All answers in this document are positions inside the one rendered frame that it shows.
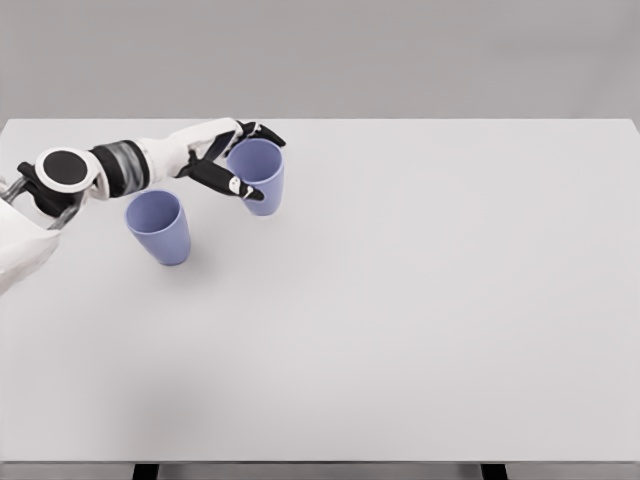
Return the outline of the purple cup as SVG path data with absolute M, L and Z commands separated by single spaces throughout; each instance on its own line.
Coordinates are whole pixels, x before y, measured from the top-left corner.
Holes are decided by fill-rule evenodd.
M 179 198 L 166 190 L 148 190 L 128 204 L 125 224 L 139 244 L 158 263 L 177 266 L 191 252 L 186 213 Z
M 262 200 L 244 201 L 251 213 L 268 216 L 278 210 L 284 189 L 284 160 L 275 143 L 265 139 L 245 140 L 231 150 L 227 166 L 244 183 L 263 194 Z

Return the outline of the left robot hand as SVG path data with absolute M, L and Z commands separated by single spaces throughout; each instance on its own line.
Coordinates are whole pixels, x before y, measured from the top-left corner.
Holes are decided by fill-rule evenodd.
M 181 129 L 169 136 L 179 149 L 172 159 L 169 175 L 188 177 L 226 196 L 262 201 L 265 196 L 216 161 L 249 139 L 264 139 L 278 147 L 286 142 L 271 129 L 255 121 L 219 118 Z

